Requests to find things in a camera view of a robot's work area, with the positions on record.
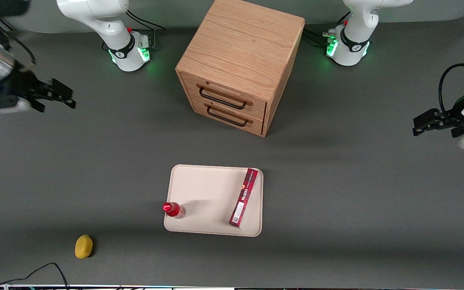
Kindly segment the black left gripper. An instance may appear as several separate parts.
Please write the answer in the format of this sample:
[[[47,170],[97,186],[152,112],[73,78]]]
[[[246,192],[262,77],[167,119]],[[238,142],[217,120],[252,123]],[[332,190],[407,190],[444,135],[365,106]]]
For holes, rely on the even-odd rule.
[[[464,135],[464,116],[462,115],[462,110],[464,110],[464,95],[454,102],[450,110],[445,110],[443,101],[441,101],[441,110],[446,115],[449,123],[456,126],[451,130],[451,136],[458,138]],[[432,108],[415,117],[413,119],[413,136],[417,137],[424,132],[432,130],[442,130],[444,119],[442,112],[436,108]]]

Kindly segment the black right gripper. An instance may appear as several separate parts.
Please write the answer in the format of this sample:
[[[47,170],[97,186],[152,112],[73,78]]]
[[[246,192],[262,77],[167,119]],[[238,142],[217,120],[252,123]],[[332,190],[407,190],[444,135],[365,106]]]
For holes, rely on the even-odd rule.
[[[31,72],[18,73],[0,81],[0,112],[22,112],[33,108],[45,112],[40,100],[56,101],[76,108],[73,90],[57,79],[42,82]]]

